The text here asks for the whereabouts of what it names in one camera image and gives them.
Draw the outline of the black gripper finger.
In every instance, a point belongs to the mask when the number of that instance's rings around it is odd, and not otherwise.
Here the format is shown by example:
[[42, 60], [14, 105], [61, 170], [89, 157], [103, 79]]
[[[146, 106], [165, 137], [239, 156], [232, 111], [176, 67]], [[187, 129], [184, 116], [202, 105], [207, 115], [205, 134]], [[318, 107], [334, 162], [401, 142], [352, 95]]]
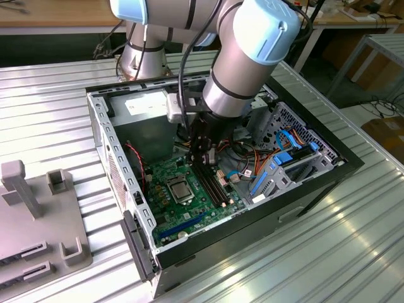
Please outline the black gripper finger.
[[193, 162], [203, 165], [214, 166], [218, 163], [217, 143], [214, 143], [208, 136], [197, 134], [191, 140], [191, 158]]

